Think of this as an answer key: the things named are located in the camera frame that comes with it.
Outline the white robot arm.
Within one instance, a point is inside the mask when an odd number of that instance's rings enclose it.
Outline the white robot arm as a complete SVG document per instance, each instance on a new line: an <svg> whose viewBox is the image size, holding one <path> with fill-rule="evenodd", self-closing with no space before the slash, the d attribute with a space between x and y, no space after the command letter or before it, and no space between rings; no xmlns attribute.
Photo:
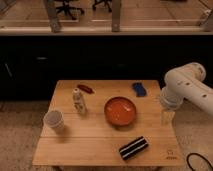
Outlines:
<svg viewBox="0 0 213 171"><path fill-rule="evenodd" d="M165 74L165 86L159 97L162 125L171 124L175 111L185 99L213 116L213 88L203 83L205 78L206 70L197 62L173 68Z"/></svg>

